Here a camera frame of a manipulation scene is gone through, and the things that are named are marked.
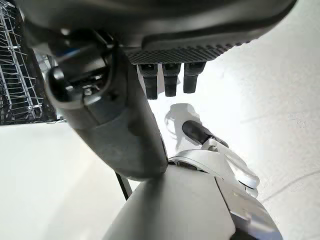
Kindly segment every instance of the dish rack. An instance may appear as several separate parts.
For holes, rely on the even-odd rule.
[[[0,125],[33,123],[43,114],[37,79],[29,74],[28,55],[21,50],[17,14],[13,4],[0,0]]]

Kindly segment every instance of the dishwasher rack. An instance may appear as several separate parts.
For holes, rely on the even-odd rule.
[[[18,11],[0,0],[0,125],[32,123],[43,114],[43,98],[35,91],[37,79],[28,72],[22,36],[15,32]]]

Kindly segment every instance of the black plastic housing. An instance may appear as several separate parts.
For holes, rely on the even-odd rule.
[[[113,54],[108,81],[97,93],[78,97],[57,87],[50,71],[46,92],[85,143],[117,173],[143,181],[168,165],[162,137],[135,67],[120,50]]]
[[[116,38],[132,64],[207,62],[259,38],[296,0],[17,0],[26,19],[60,33]]]

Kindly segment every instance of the wire rack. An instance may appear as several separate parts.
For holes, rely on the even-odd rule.
[[[36,78],[28,72],[28,55],[16,33],[18,11],[0,0],[0,125],[32,123],[43,114],[43,98],[37,97]]]

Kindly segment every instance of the white floor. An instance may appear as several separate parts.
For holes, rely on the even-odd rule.
[[[181,125],[200,119],[243,157],[286,240],[320,239],[319,16],[320,1],[300,0],[265,36],[208,62],[196,93],[181,83],[150,101],[170,156],[195,148]]]
[[[169,156],[199,147],[181,131],[193,119],[243,157],[285,240],[320,240],[319,16],[320,1],[300,0],[271,32],[208,62],[196,93],[183,93],[182,70],[177,97],[150,101]],[[0,136],[0,239],[101,239],[124,204],[112,170],[63,123]]]

